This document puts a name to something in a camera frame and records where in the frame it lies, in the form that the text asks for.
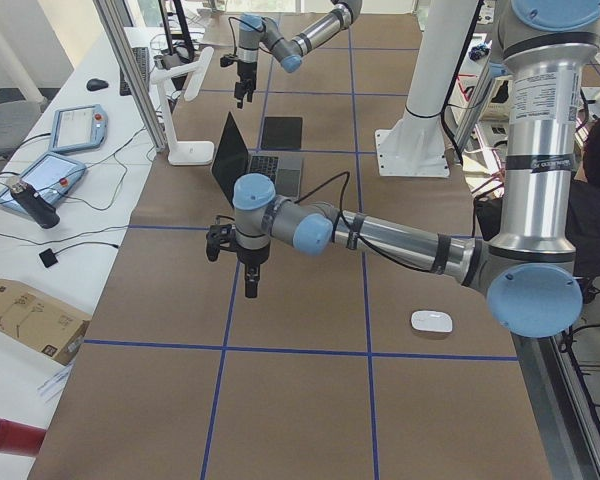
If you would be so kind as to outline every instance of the red cylinder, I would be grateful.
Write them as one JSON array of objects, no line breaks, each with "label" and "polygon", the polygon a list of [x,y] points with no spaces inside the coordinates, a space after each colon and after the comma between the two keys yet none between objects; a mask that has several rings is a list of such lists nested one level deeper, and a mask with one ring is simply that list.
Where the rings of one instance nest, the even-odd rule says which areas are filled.
[{"label": "red cylinder", "polygon": [[0,418],[0,453],[35,457],[47,431]]}]

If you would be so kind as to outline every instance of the laptop screen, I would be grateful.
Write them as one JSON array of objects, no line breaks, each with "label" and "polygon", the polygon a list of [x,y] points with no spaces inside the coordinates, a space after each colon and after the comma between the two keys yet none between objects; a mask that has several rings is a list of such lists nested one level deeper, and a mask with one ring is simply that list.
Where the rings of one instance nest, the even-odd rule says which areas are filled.
[{"label": "laptop screen", "polygon": [[242,175],[247,173],[248,167],[249,151],[233,115],[229,112],[222,131],[222,138],[218,144],[216,158],[211,167],[211,174],[232,206],[233,186]]}]

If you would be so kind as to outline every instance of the blue tablet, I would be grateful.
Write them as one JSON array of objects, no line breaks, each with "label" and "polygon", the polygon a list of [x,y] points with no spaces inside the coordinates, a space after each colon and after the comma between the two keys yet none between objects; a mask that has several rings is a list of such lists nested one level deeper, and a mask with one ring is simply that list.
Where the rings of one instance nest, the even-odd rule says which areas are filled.
[{"label": "blue tablet", "polygon": [[[58,203],[87,171],[84,163],[58,153],[47,152],[20,174],[20,178],[38,191],[51,205]],[[0,205],[28,215],[11,198],[8,188],[0,192]]]},{"label": "blue tablet", "polygon": [[98,148],[107,133],[107,115],[101,105],[57,110],[49,150],[71,153]]}]

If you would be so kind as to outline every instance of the office chair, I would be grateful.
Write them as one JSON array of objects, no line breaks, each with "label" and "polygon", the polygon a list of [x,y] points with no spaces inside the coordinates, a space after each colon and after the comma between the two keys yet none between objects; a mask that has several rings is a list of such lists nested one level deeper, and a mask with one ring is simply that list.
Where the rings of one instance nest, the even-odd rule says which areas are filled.
[{"label": "office chair", "polygon": [[0,103],[0,157],[9,158],[18,149],[40,115],[36,102]]}]

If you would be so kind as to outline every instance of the black laptop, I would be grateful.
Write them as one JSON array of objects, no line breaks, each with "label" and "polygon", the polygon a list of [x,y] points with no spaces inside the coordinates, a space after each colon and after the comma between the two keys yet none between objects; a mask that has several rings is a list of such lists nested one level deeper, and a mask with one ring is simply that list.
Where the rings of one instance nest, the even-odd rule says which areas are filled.
[{"label": "black laptop", "polygon": [[302,164],[302,157],[293,153],[285,152],[280,156],[266,153],[250,155],[238,125],[229,112],[211,173],[232,205],[233,186],[247,173],[261,173],[269,177],[276,186],[276,193],[297,199],[300,196]]}]

